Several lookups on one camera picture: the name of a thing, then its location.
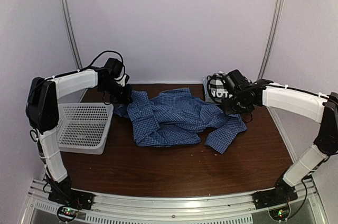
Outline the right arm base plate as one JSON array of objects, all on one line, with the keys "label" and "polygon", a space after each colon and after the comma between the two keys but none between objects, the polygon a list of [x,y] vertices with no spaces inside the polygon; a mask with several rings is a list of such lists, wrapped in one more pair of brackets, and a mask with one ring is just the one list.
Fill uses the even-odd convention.
[{"label": "right arm base plate", "polygon": [[294,189],[284,190],[273,188],[266,191],[257,191],[252,195],[256,209],[270,208],[298,199]]}]

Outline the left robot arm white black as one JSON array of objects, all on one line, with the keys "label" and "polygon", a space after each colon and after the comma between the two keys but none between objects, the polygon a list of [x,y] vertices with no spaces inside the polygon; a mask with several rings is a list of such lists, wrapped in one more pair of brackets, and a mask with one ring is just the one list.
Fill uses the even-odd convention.
[{"label": "left robot arm white black", "polygon": [[[47,181],[63,204],[73,204],[76,193],[71,189],[71,179],[61,153],[103,153],[112,119],[112,104],[128,104],[132,100],[128,80],[129,76],[120,76],[108,66],[32,80],[26,115],[45,166]],[[64,96],[90,88],[108,94],[108,105],[58,103]]]}]

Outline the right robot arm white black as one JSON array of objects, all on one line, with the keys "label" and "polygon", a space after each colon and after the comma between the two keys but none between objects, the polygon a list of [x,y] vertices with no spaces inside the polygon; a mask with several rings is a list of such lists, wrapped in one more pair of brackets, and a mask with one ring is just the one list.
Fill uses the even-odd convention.
[{"label": "right robot arm white black", "polygon": [[337,154],[337,94],[311,93],[271,80],[255,82],[242,75],[222,79],[230,99],[222,102],[228,114],[250,113],[256,107],[272,111],[277,127],[296,159],[271,191],[274,203],[283,203],[291,190]]}]

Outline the blue checked shirt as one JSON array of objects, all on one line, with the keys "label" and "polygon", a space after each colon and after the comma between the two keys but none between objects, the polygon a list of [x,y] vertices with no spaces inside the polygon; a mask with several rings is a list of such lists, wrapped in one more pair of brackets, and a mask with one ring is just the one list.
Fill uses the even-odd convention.
[{"label": "blue checked shirt", "polygon": [[154,98],[133,91],[132,100],[117,106],[114,113],[131,121],[139,147],[198,144],[199,133],[212,128],[205,145],[223,154],[247,130],[240,115],[225,115],[218,106],[193,96],[189,88],[163,91]]}]

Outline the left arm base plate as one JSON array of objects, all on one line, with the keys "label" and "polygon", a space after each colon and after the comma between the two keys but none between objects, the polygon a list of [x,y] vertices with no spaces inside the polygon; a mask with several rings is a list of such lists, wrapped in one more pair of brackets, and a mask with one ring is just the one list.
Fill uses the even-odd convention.
[{"label": "left arm base plate", "polygon": [[94,195],[89,192],[71,189],[70,197],[66,198],[65,195],[62,195],[61,193],[52,189],[48,196],[48,200],[79,210],[91,210]]}]

